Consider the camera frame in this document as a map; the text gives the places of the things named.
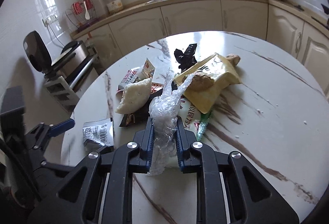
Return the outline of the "small red white wrapper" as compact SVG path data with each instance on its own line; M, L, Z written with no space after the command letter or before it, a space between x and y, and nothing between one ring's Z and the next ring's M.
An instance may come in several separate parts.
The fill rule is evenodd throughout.
M124 78L118 84L117 91L118 92L123 91L125 86L127 86L128 84L136 83L147 78L153 78L154 72L155 72L155 66L147 58L142 67L135 67L127 71Z

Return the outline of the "cream lower cabinets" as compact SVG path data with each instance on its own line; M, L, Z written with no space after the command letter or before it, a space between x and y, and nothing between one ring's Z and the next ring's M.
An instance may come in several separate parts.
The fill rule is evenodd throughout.
M106 17L72 38L107 25L123 55L175 34L222 30L266 40L298 59L328 87L328 28L315 14L277 0L153 0Z

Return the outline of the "white rolling storage cart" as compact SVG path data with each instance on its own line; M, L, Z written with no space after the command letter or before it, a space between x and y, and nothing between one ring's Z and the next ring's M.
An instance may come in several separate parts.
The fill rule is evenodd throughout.
M97 54L87 57L67 78L58 76L44 83L45 90L67 113L74 110L82 95L98 78L94 68L97 58Z

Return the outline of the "clear plastic wrap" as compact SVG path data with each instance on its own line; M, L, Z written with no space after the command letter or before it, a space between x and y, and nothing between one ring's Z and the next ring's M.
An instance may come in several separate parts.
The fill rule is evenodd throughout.
M193 73L188 75L185 81L173 90L173 74L167 72L162 94L155 97L149 105L149 115L154 126L154 146L149 176L162 174L169 159L177 153L174 138L177 131L177 115L181 96L192 83L193 77Z

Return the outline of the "silver barcode snack wrapper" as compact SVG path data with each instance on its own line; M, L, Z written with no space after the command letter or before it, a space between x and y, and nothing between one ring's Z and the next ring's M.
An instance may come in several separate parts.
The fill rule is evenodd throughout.
M114 134L112 118L85 122L82 126L82 136L86 150L97 150L104 146L113 147Z

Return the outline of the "glass jar with yellow lid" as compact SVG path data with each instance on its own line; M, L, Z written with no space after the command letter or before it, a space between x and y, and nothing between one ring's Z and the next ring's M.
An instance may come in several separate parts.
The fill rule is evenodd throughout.
M124 7L121 0L107 0L107 9L109 15L113 15L122 11Z

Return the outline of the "wall power outlet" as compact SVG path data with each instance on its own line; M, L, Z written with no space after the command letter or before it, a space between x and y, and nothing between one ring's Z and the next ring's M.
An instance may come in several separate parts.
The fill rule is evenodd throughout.
M45 18L42 19L42 23L44 24L45 27L49 26L53 22L58 21L58 16L57 14L51 14Z

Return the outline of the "frozen food packaging bag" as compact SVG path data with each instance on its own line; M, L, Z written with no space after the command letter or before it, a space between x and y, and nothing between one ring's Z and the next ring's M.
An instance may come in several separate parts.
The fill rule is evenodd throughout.
M196 139L201 141L210 121L211 111L206 114L201 113L188 99L182 96L178 116L181 117L184 128L193 132Z

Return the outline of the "ginger root piece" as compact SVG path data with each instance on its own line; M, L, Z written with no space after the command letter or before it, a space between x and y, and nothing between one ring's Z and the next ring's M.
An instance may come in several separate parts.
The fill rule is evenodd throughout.
M240 62L241 58L237 54L228 54L226 59L232 64L232 66L236 67Z

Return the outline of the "yellow snack bag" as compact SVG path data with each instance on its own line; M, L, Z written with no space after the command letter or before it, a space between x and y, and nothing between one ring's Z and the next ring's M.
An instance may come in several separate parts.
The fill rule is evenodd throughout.
M174 78L180 86L188 75L194 74L192 83L184 96L203 114L210 111L223 89L232 84L241 84L236 67L217 53L197 62Z

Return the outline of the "white steamed bun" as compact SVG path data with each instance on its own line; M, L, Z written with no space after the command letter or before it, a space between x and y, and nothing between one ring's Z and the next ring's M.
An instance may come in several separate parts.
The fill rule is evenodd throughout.
M142 107L151 94L152 78L131 83L125 86L122 99L115 109L118 114L133 113Z

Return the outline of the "black plastic bag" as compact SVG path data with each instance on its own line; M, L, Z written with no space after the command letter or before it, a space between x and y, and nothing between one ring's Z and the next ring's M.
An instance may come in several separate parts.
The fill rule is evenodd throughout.
M181 72L188 70L197 63L195 58L195 51L197 43L190 44L187 49L183 52L180 49L175 49L174 56L176 61L179 63L179 69Z

